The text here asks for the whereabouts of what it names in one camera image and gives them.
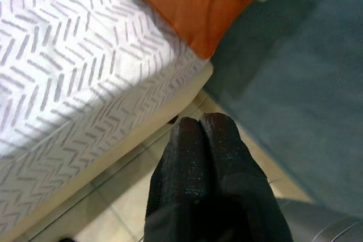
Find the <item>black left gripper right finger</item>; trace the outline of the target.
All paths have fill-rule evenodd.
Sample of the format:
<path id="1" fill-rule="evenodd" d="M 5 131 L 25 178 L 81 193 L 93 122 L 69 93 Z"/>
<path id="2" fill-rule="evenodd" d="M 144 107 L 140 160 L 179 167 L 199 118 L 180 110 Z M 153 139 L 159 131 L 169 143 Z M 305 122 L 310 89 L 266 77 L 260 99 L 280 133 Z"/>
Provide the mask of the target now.
<path id="1" fill-rule="evenodd" d="M 291 241 L 288 224 L 267 177 L 242 141 L 233 119 L 207 113 L 200 124 L 208 141 L 218 192 L 240 241 Z"/>

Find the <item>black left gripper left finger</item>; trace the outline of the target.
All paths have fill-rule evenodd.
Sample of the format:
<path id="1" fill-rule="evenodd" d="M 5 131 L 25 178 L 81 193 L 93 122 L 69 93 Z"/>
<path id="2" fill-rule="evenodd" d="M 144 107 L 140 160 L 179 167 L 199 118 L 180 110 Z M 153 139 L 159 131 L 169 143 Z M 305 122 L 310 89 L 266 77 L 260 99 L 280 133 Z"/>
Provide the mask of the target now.
<path id="1" fill-rule="evenodd" d="M 199 120 L 185 117 L 171 130 L 150 179 L 145 241 L 219 240 L 206 121 L 205 116 Z"/>

